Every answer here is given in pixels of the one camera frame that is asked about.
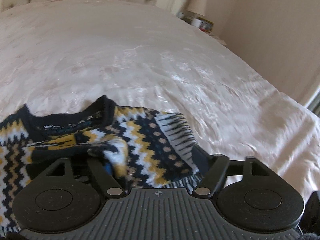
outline black object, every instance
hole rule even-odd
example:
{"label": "black object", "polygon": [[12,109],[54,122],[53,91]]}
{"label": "black object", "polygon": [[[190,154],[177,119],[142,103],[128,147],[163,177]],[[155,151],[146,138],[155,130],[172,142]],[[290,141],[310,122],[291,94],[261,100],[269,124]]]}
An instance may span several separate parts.
{"label": "black object", "polygon": [[[86,160],[82,174],[90,185],[84,184],[74,180],[71,161],[60,159],[16,196],[20,234],[29,240],[293,240],[300,235],[295,228],[302,197],[264,164],[250,156],[245,161],[210,156],[199,147],[193,154],[206,175],[192,195],[185,188],[134,188],[125,195],[97,159]],[[228,175],[243,179],[224,188]]]}
{"label": "black object", "polygon": [[320,235],[320,191],[312,193],[299,225],[303,233]]}

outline picture frame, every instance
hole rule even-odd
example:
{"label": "picture frame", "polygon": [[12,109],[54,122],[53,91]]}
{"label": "picture frame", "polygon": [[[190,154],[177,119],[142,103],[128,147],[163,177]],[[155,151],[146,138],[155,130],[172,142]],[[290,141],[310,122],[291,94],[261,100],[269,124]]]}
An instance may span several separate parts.
{"label": "picture frame", "polygon": [[198,19],[202,21],[199,29],[206,33],[210,33],[213,29],[214,23],[202,17],[198,17]]}

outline wrinkled fabric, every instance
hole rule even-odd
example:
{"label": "wrinkled fabric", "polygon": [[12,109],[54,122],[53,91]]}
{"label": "wrinkled fabric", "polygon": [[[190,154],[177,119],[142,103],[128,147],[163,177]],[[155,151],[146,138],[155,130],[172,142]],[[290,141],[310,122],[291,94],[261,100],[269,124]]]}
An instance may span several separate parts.
{"label": "wrinkled fabric", "polygon": [[0,49],[0,120],[23,103],[39,116],[75,113],[105,94],[183,113],[207,152],[254,155],[304,200],[320,188],[319,119],[159,8],[97,0],[15,7],[0,14]]}

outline bed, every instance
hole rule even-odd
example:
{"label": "bed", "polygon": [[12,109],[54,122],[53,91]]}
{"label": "bed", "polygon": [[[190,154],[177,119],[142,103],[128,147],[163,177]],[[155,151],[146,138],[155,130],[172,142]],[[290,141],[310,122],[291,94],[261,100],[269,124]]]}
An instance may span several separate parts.
{"label": "bed", "polygon": [[75,113],[104,94],[179,111],[207,152],[254,155],[307,200],[320,189],[319,118],[178,19],[182,3],[1,0],[0,120],[24,103]]}

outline silver screw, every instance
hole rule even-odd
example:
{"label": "silver screw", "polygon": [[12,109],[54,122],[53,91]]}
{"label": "silver screw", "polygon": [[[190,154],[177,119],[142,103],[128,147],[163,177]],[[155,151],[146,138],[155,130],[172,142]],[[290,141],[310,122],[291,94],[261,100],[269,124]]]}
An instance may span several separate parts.
{"label": "silver screw", "polygon": [[196,189],[195,192],[200,196],[206,196],[206,195],[209,195],[211,193],[211,190],[209,190],[206,187],[199,187],[199,188]]}
{"label": "silver screw", "polygon": [[118,187],[112,187],[107,190],[107,193],[111,196],[118,196],[118,195],[122,194],[122,189],[120,189]]}

